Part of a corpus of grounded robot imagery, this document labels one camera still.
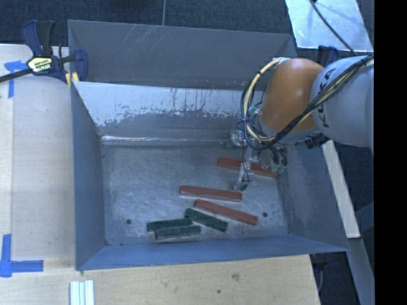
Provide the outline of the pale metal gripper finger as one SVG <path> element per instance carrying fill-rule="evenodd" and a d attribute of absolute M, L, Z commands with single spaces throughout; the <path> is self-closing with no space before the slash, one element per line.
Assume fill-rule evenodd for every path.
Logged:
<path fill-rule="evenodd" d="M 240 164 L 239 174 L 237 180 L 234 182 L 234 190 L 244 190 L 246 188 L 245 183 L 245 166 Z"/>
<path fill-rule="evenodd" d="M 242 178 L 241 178 L 241 186 L 240 186 L 241 192 L 246 190 L 249 187 L 249 184 L 252 181 L 252 178 L 253 178 L 253 173 L 245 170 L 244 173 L 242 174 Z"/>

